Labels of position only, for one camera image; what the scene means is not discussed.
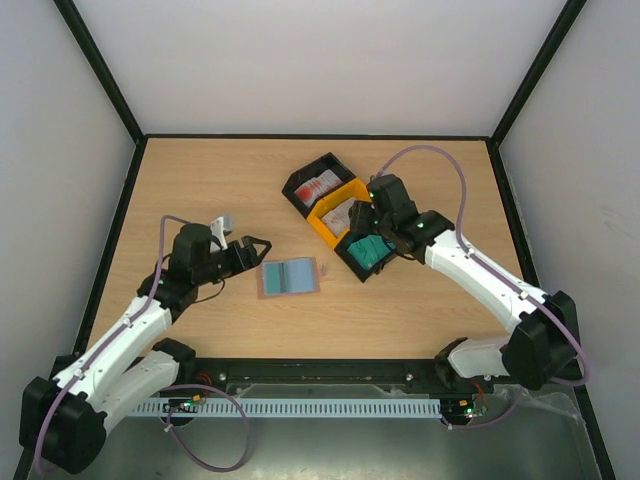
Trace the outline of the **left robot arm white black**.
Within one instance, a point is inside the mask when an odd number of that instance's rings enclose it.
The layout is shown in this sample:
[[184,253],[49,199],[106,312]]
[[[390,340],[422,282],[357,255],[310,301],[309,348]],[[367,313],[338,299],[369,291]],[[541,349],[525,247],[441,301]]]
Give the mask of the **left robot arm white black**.
[[189,374],[195,353],[180,342],[165,339],[141,352],[198,303],[200,287],[258,267],[272,248],[253,236],[227,241],[230,231],[226,217],[182,221],[172,247],[158,247],[153,272],[112,327],[52,378],[36,377],[25,387],[19,442],[32,452],[35,471],[45,475],[51,463],[82,472],[135,406]]

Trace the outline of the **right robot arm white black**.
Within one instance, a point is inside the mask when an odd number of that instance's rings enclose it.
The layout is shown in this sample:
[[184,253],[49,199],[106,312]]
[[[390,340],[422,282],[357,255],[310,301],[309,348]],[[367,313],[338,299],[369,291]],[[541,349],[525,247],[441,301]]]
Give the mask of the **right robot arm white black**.
[[440,272],[484,305],[505,335],[458,339],[437,356],[436,379],[455,392],[473,377],[509,377],[527,389],[554,382],[577,386],[587,376],[569,365],[582,352],[567,324],[576,318],[573,300],[549,295],[505,270],[467,243],[443,215],[414,207],[386,213],[357,201],[349,210],[351,227],[391,242],[398,253]]

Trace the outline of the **pink card holder wallet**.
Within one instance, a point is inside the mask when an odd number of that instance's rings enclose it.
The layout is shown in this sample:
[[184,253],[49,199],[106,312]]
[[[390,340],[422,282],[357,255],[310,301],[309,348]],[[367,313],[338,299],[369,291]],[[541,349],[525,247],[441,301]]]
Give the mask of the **pink card holder wallet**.
[[320,269],[314,257],[263,262],[257,269],[260,299],[319,293]]

